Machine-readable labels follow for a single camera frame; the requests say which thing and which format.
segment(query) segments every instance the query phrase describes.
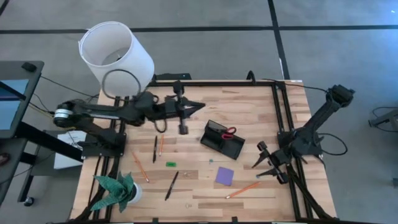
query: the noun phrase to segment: green eraser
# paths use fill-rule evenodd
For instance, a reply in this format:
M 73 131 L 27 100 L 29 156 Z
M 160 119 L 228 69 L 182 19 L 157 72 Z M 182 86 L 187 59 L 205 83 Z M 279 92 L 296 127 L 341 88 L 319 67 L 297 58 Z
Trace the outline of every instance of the green eraser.
M 166 162 L 167 167 L 176 167 L 177 164 L 175 162 Z

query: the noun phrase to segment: orange pencil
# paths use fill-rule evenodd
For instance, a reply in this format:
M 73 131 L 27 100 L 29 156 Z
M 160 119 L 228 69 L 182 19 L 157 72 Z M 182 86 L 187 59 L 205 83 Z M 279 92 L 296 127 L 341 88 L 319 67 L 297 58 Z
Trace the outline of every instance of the orange pencil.
M 229 199 L 229 198 L 231 198 L 231 197 L 234 197 L 235 195 L 238 195 L 238 194 L 240 194 L 240 193 L 242 193 L 242 192 L 244 192 L 244 191 L 247 191 L 247 190 L 249 190 L 250 188 L 253 188 L 253 187 L 255 187 L 255 186 L 259 185 L 259 184 L 260 184 L 260 182 L 257 182 L 257 183 L 254 183 L 254 184 L 252 184 L 252 185 L 249 185 L 249 186 L 243 188 L 242 190 L 239 190 L 239 191 L 237 191 L 237 192 L 235 192 L 235 193 L 232 193 L 231 195 L 225 197 L 225 199 Z
M 145 173 L 144 168 L 142 168 L 142 165 L 141 165 L 141 163 L 139 162 L 137 156 L 135 155 L 134 152 L 131 152 L 131 154 L 132 154 L 132 156 L 134 156 L 134 158 L 135 158 L 135 160 L 136 160 L 136 163 L 138 164 L 139 168 L 141 169 L 141 172 L 142 172 L 143 176 L 145 177 L 146 181 L 149 183 L 148 176 L 147 176 L 147 174 Z
M 162 134 L 162 140 L 160 142 L 160 151 L 159 151 L 159 156 L 162 155 L 162 151 L 163 151 L 163 140 L 164 140 L 164 134 Z

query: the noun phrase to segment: red scissors handle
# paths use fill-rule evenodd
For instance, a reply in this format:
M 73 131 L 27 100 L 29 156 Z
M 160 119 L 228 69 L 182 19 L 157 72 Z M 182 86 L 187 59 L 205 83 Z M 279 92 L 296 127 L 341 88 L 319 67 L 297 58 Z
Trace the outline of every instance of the red scissors handle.
M 221 135 L 221 137 L 224 140 L 231 140 L 234 138 L 234 134 L 236 133 L 236 128 L 235 127 L 230 127 L 227 128 L 227 130 L 224 131 L 224 134 Z

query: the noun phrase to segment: black pen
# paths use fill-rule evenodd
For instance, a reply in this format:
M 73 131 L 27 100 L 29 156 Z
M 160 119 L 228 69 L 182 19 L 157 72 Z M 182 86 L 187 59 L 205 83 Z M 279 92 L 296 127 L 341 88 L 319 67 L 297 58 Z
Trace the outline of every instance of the black pen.
M 172 193 L 172 189 L 173 189 L 175 180 L 177 180 L 177 176 L 178 176 L 178 171 L 177 171 L 177 173 L 176 173 L 175 176 L 174 176 L 172 185 L 170 185 L 169 191 L 167 191 L 167 195 L 166 195 L 166 198 L 165 198 L 164 200 L 167 200 L 167 199 L 170 197 L 170 194 Z
M 157 148 L 157 136 L 155 136 L 154 159 L 153 159 L 153 162 L 154 162 L 154 163 L 155 163 L 155 161 L 156 161 L 156 148 Z

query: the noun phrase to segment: potted plant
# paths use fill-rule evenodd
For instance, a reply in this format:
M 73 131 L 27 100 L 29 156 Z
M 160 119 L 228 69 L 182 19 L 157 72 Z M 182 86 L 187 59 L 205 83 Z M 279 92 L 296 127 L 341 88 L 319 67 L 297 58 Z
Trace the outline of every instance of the potted plant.
M 123 212 L 128 203 L 136 203 L 141 198 L 142 189 L 139 185 L 134 183 L 131 172 L 125 177 L 119 172 L 117 180 L 104 176 L 94 176 L 94 178 L 98 180 L 99 184 L 107 190 L 109 194 L 96 202 L 92 206 L 91 211 L 119 203 L 119 211 Z

